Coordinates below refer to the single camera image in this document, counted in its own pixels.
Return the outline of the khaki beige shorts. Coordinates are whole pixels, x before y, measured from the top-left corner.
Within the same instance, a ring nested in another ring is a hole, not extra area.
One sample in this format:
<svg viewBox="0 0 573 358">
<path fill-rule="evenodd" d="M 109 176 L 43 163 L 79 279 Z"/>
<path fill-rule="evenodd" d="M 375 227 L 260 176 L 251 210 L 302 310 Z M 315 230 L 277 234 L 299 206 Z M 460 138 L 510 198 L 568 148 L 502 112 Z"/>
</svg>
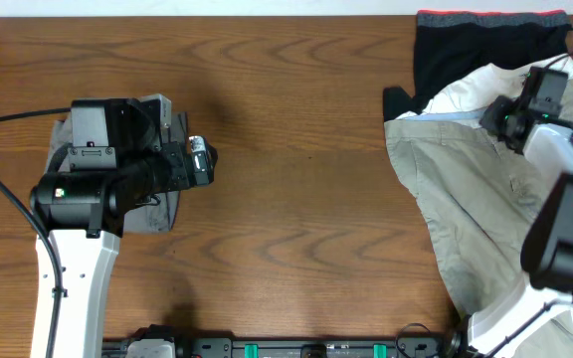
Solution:
<svg viewBox="0 0 573 358">
<path fill-rule="evenodd" d="M 560 116 L 573 123 L 569 87 Z M 523 155 L 479 122 L 471 127 L 395 118 L 384 125 L 391 164 L 417 201 L 463 322 L 491 305 L 521 274 L 523 242 L 550 191 Z M 514 356 L 573 357 L 573 310 L 539 328 Z"/>
</svg>

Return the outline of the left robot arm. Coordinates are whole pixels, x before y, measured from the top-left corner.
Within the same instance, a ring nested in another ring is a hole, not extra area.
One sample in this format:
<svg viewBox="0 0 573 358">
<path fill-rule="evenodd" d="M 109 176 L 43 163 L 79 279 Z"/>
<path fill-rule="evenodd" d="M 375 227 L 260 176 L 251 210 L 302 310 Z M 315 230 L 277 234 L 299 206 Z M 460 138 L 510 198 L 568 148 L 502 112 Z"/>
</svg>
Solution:
<svg viewBox="0 0 573 358">
<path fill-rule="evenodd" d="M 98 357 L 124 233 L 166 233 L 180 194 L 214 180 L 218 154 L 161 94 L 73 101 L 31 192 L 38 239 L 34 357 Z"/>
</svg>

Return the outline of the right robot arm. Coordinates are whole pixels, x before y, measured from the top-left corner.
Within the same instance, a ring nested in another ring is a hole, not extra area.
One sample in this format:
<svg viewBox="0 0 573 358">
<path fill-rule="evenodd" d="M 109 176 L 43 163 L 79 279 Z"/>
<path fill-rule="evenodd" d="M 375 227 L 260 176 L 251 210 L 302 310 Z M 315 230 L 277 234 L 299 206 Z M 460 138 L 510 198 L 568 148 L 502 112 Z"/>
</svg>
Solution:
<svg viewBox="0 0 573 358">
<path fill-rule="evenodd" d="M 567 82 L 564 72 L 534 67 L 521 95 L 499 96 L 479 122 L 523 155 L 550 191 L 523 242 L 521 274 L 445 341 L 447 357 L 511 357 L 548 321 L 573 310 L 573 123 L 560 116 Z"/>
</svg>

